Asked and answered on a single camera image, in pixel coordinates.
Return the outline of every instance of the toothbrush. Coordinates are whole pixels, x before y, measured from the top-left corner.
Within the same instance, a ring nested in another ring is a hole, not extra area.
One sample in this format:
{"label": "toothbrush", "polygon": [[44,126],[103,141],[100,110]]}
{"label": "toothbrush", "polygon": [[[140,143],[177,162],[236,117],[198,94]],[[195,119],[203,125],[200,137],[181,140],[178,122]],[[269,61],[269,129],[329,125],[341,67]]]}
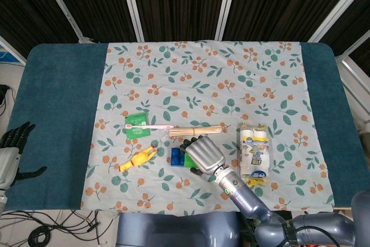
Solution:
{"label": "toothbrush", "polygon": [[125,124],[125,128],[130,130],[132,128],[155,128],[157,130],[168,130],[170,128],[173,128],[173,126],[166,126],[166,125],[146,125],[146,126],[133,126],[132,124]]}

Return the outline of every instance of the green pouch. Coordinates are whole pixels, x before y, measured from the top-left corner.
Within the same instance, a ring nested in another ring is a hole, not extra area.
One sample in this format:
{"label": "green pouch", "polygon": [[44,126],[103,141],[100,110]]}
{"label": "green pouch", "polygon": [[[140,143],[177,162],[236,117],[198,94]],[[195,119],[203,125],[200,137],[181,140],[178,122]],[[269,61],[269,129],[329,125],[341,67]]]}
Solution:
{"label": "green pouch", "polygon": [[[125,117],[125,124],[132,124],[133,126],[143,126],[148,124],[148,116],[147,113],[137,113],[128,115]],[[149,128],[138,128],[133,127],[131,129],[126,129],[126,137],[127,139],[135,139],[140,137],[145,137],[150,135]]]}

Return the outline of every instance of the rubber chicken toy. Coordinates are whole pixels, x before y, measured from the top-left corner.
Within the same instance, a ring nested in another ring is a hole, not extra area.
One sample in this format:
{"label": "rubber chicken toy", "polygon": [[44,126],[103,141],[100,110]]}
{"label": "rubber chicken toy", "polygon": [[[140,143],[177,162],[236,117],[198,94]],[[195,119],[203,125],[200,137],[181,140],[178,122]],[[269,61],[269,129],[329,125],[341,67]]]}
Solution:
{"label": "rubber chicken toy", "polygon": [[149,148],[137,153],[133,158],[120,166],[120,172],[127,171],[132,166],[139,166],[148,162],[157,153],[156,147],[151,145]]}

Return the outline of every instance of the green block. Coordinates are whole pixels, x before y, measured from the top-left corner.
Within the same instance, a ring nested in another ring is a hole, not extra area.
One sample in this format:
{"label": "green block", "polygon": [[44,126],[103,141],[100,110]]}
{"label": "green block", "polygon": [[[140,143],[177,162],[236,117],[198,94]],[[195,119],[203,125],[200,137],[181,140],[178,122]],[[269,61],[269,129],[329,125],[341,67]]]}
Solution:
{"label": "green block", "polygon": [[[143,126],[148,124],[148,115],[147,113],[137,113],[128,115],[125,118],[125,124],[132,124],[133,126]],[[149,128],[138,128],[134,127],[132,129],[126,129],[127,139],[135,139],[140,137],[145,137],[150,135]]]}
{"label": "green block", "polygon": [[186,168],[198,168],[196,163],[191,159],[191,157],[187,153],[185,153],[185,157],[184,157],[184,167],[186,167]]}

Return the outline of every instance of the bundle of wooden sticks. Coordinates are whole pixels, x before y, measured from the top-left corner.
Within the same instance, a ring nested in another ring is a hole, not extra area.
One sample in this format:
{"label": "bundle of wooden sticks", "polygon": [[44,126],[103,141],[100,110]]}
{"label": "bundle of wooden sticks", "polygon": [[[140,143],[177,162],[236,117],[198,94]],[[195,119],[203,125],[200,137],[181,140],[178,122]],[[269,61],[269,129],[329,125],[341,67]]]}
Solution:
{"label": "bundle of wooden sticks", "polygon": [[213,127],[189,127],[189,128],[171,128],[169,129],[169,136],[185,136],[185,135],[201,135],[211,133],[221,133],[222,126]]}

